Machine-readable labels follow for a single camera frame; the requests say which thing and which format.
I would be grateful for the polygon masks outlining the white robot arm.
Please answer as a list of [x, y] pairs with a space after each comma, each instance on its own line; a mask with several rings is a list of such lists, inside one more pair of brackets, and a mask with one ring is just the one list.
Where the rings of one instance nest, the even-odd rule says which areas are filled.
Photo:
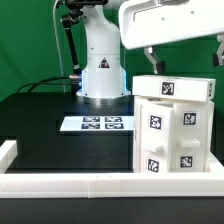
[[112, 102], [129, 95], [120, 67], [120, 48], [140, 49], [156, 74], [165, 63], [155, 47], [215, 35], [220, 42], [213, 56], [224, 65], [224, 0], [109, 0], [84, 5], [87, 66], [78, 96], [94, 103]]

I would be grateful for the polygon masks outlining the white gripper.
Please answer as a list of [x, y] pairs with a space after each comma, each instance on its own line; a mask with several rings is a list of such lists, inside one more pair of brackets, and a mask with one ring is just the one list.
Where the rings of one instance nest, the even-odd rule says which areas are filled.
[[213, 65], [224, 65], [224, 0], [187, 0], [161, 4], [159, 0], [128, 0], [119, 9], [120, 35], [127, 49], [144, 48], [155, 74], [165, 62], [151, 46], [219, 34]]

